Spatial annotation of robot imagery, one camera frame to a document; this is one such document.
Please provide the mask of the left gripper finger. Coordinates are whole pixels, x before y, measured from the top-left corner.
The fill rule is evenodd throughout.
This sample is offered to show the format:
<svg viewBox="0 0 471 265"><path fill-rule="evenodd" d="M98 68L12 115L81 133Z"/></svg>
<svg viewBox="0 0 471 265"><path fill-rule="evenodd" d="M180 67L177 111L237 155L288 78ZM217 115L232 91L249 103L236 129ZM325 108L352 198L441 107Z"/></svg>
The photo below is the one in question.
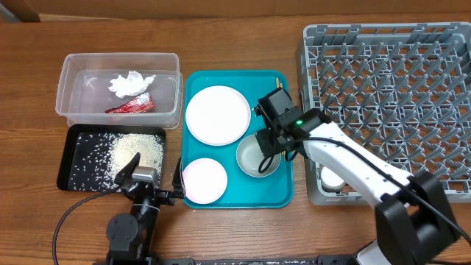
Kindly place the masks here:
<svg viewBox="0 0 471 265"><path fill-rule="evenodd" d="M140 159L141 154L137 152L131 161L115 176L114 183L123 184L126 179L131 178L132 173L139 165Z"/></svg>
<svg viewBox="0 0 471 265"><path fill-rule="evenodd" d="M185 198L185 185L183 180L183 168L181 158L178 159L172 179L173 196L178 199Z"/></svg>

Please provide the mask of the white tissue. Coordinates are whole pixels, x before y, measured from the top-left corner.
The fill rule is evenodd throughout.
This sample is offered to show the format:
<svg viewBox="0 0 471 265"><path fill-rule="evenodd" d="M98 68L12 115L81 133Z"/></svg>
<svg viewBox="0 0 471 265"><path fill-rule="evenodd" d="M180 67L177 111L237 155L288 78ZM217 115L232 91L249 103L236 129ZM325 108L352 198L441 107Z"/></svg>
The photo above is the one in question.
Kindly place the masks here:
<svg viewBox="0 0 471 265"><path fill-rule="evenodd" d="M143 77L137 71L129 71L126 78L119 75L116 79L112 79L108 90L121 99L125 96L137 96L147 90L155 77L155 75Z"/></svg>

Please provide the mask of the grey bowl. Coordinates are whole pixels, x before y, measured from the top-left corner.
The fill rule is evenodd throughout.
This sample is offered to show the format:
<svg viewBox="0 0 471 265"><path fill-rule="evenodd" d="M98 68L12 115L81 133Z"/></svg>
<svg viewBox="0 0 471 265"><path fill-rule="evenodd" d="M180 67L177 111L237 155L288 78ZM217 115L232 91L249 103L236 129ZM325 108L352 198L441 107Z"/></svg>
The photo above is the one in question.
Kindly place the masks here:
<svg viewBox="0 0 471 265"><path fill-rule="evenodd" d="M281 162L281 154L274 156L273 161L264 173L258 171L261 161L264 159L261 148L254 135L244 138L238 145L236 160L240 169L251 177L267 177L274 173Z"/></svg>

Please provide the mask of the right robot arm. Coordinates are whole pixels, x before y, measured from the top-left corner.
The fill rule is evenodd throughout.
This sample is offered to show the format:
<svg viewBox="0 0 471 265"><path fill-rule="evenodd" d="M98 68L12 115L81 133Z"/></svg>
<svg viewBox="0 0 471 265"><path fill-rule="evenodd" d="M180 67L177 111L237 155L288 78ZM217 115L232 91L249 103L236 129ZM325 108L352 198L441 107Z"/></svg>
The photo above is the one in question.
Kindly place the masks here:
<svg viewBox="0 0 471 265"><path fill-rule="evenodd" d="M350 264L437 264L436 257L470 236L457 224L439 180L390 165L346 135L325 113L303 112L281 87L258 100L265 127L255 137L264 173L275 155L301 154L354 188L375 212L376 238Z"/></svg>

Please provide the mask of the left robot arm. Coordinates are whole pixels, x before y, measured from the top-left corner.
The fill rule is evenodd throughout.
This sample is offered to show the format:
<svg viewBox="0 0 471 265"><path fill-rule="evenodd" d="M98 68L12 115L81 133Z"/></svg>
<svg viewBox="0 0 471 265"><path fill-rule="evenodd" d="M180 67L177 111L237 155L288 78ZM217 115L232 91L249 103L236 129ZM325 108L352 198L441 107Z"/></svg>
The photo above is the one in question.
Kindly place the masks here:
<svg viewBox="0 0 471 265"><path fill-rule="evenodd" d="M115 177L122 194L132 201L129 213L115 215L107 224L106 235L110 243L105 263L160 264L156 254L150 252L157 217L162 205L175 205L185 197L183 168L178 162L173 175L171 191L158 187L159 175L152 167L140 166L141 154Z"/></svg>

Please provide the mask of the small white cup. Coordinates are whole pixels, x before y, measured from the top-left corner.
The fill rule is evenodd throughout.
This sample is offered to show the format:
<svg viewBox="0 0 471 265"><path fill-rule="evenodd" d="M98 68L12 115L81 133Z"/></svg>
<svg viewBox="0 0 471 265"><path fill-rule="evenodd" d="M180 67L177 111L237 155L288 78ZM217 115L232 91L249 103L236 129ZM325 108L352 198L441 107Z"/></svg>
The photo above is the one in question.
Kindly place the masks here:
<svg viewBox="0 0 471 265"><path fill-rule="evenodd" d="M320 170L320 180L322 188L328 192L340 192L345 187L345 182L326 166Z"/></svg>

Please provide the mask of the red snack wrapper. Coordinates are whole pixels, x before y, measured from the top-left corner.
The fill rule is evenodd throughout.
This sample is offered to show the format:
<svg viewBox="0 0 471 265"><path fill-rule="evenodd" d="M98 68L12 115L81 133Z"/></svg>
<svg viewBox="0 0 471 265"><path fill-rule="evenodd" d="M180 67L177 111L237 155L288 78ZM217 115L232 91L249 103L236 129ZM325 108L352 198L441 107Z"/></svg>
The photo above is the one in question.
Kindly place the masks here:
<svg viewBox="0 0 471 265"><path fill-rule="evenodd" d="M155 106L149 93L141 93L129 102L106 110L106 113L145 113Z"/></svg>

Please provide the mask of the large white plate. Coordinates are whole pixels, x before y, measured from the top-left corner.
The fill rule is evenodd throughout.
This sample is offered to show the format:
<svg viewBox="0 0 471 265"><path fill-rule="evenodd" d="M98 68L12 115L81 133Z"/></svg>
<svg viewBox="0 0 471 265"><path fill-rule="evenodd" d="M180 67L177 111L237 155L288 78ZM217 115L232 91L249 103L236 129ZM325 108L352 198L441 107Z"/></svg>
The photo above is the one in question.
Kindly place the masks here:
<svg viewBox="0 0 471 265"><path fill-rule="evenodd" d="M185 110L185 123L193 137L210 146L237 141L251 122L251 108L236 89L214 85L196 93Z"/></svg>

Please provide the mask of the small pink-white plate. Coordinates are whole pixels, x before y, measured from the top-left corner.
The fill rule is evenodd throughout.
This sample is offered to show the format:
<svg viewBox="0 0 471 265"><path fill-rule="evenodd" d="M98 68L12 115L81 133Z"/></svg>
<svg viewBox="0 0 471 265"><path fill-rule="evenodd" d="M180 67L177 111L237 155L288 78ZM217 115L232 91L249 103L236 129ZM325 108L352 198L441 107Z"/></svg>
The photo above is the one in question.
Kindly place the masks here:
<svg viewBox="0 0 471 265"><path fill-rule="evenodd" d="M211 204L225 192L228 176L216 160L200 158L189 163L183 170L185 197L196 204Z"/></svg>

